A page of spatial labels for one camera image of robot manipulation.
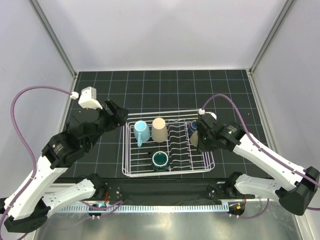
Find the small beige mug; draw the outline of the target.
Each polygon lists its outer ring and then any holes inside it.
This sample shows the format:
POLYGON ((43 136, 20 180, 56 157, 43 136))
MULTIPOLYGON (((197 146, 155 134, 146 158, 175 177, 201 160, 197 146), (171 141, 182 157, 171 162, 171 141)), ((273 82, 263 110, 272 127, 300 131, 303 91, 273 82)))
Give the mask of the small beige mug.
POLYGON ((199 138, 198 138, 198 131, 194 131, 192 133, 192 135, 190 136, 190 144, 192 146, 194 146, 195 148, 198 147, 198 144, 199 144, 199 138))

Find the small speckled blue cup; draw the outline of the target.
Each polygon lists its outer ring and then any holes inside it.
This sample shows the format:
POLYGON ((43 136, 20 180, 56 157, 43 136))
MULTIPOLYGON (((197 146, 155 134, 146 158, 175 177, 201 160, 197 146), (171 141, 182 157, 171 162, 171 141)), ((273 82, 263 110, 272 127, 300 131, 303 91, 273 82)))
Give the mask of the small speckled blue cup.
POLYGON ((188 126, 188 130, 190 132, 194 132, 198 129, 197 125, 196 125, 196 120, 193 120, 190 122, 189 126, 188 126))

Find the blue mug cream inside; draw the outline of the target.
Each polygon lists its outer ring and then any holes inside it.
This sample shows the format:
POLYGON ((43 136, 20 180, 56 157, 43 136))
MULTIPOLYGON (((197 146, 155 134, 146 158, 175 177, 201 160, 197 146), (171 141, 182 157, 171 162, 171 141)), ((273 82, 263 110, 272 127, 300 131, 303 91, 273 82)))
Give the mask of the blue mug cream inside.
POLYGON ((139 120, 134 124, 134 137, 137 140, 137 146, 140 148, 143 143, 147 142, 151 137, 151 131, 148 124, 139 120))

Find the beige paper cup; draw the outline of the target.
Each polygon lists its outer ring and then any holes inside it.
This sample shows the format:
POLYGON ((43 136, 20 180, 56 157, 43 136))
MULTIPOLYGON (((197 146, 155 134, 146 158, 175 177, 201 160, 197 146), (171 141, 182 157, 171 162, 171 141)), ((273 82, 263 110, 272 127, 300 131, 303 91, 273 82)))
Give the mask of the beige paper cup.
POLYGON ((157 117, 152 122, 151 138, 156 143, 163 143, 168 138, 168 129, 166 121, 163 118, 157 117))

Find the dark green mug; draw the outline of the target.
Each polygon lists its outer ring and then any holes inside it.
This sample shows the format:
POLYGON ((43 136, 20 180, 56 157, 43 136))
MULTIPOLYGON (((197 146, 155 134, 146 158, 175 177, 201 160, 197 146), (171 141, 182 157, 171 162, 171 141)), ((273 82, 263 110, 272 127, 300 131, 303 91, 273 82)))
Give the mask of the dark green mug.
POLYGON ((155 172, 166 172, 170 168, 170 159, 166 152, 155 151, 148 152, 151 159, 151 166, 155 172))

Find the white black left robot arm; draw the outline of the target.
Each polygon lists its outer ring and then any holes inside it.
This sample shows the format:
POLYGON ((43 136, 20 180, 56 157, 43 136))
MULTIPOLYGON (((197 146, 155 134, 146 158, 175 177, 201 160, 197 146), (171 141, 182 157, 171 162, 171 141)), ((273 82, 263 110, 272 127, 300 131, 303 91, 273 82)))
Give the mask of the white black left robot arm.
POLYGON ((62 191, 52 194, 46 194, 46 191, 74 162, 83 158, 104 133, 125 125, 128 109, 110 99, 105 103, 109 109, 84 108, 73 114, 63 131, 51 137, 42 149, 36 170, 15 193, 0 200, 0 212, 8 216, 4 221, 8 232, 31 233, 72 203, 104 198, 107 184, 96 173, 62 191))

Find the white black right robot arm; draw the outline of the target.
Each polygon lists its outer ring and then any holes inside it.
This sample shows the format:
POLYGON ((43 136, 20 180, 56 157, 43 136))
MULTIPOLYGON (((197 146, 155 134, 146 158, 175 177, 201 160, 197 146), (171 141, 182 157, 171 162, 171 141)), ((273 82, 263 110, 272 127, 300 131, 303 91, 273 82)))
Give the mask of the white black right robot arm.
POLYGON ((310 166, 297 165, 264 144, 235 122, 221 124, 211 112, 201 114, 197 126, 197 147, 203 152, 217 149, 239 155, 264 172, 270 179, 234 172, 225 182, 225 192, 230 198, 255 195, 279 202, 290 213, 302 216, 318 190, 320 172, 310 166))

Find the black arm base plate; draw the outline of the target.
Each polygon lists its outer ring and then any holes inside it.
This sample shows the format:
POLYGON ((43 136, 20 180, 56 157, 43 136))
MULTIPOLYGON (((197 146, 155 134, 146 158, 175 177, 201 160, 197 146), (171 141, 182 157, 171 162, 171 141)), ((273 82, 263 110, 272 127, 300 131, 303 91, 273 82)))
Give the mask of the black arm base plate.
POLYGON ((106 185, 98 196, 85 196, 83 201, 125 205, 192 205, 218 200, 242 200, 242 194, 225 186, 224 178, 103 178, 106 185))

